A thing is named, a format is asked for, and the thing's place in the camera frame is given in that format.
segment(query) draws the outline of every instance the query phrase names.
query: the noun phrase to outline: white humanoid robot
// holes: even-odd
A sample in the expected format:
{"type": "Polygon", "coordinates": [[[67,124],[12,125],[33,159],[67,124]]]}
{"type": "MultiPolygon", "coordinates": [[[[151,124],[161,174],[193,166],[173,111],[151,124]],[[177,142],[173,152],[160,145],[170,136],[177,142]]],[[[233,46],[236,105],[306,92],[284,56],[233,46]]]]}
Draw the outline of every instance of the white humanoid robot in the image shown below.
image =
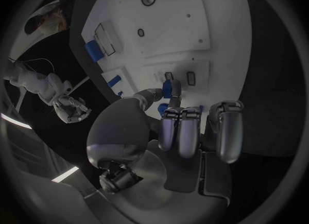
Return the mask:
{"type": "Polygon", "coordinates": [[[38,94],[49,106],[54,106],[57,115],[67,124],[76,123],[87,118],[91,112],[81,98],[75,100],[67,94],[72,89],[69,81],[62,82],[54,73],[48,76],[28,70],[22,62],[9,61],[3,79],[9,80],[16,87],[38,94]]]}

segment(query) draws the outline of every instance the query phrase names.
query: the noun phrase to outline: light strip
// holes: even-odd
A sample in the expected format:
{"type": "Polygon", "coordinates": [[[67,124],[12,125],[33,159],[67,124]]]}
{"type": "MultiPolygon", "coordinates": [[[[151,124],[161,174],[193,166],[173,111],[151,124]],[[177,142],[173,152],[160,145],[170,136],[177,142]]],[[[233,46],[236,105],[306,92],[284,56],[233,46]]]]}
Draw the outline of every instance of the light strip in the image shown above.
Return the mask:
{"type": "Polygon", "coordinates": [[[74,166],[72,169],[70,169],[69,171],[66,171],[64,174],[61,174],[60,176],[58,176],[57,178],[53,179],[52,181],[59,183],[62,180],[64,180],[65,178],[67,178],[68,176],[70,176],[72,173],[74,173],[75,171],[78,170],[78,167],[74,166]]]}
{"type": "Polygon", "coordinates": [[[14,120],[14,119],[12,119],[12,118],[10,118],[10,117],[4,115],[3,113],[1,113],[1,117],[2,117],[3,119],[5,119],[6,121],[11,122],[11,123],[13,123],[13,124],[16,124],[16,125],[19,125],[19,126],[28,128],[28,129],[32,129],[29,125],[24,124],[24,123],[19,122],[19,121],[16,121],[16,120],[14,120]]]}

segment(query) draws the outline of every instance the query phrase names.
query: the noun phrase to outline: blue object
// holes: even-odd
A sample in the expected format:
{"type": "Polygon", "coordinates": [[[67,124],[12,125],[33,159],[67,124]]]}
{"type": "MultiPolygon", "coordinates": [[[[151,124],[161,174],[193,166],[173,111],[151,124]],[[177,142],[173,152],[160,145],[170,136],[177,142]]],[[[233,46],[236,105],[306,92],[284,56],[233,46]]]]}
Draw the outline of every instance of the blue object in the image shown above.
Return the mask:
{"type": "Polygon", "coordinates": [[[115,76],[113,79],[111,79],[107,85],[111,88],[114,86],[117,82],[121,81],[121,77],[119,75],[115,76]]]}
{"type": "Polygon", "coordinates": [[[170,80],[166,80],[163,83],[163,98],[164,99],[170,99],[171,96],[171,84],[170,84],[170,80]]]}
{"type": "Polygon", "coordinates": [[[85,48],[94,63],[104,57],[95,40],[88,42],[85,48]]]}
{"type": "Polygon", "coordinates": [[[161,117],[163,117],[164,111],[167,109],[168,104],[162,103],[158,106],[158,111],[161,115],[161,117]]]}

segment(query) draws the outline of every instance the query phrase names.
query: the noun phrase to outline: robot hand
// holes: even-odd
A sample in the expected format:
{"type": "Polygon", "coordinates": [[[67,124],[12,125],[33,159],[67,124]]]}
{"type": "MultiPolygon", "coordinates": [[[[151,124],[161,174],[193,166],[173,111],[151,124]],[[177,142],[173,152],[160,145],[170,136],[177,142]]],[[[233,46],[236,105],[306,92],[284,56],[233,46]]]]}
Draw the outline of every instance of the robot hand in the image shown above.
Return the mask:
{"type": "Polygon", "coordinates": [[[87,118],[91,109],[85,106],[82,98],[75,100],[73,97],[62,95],[53,102],[57,115],[67,124],[76,123],[87,118]]]}

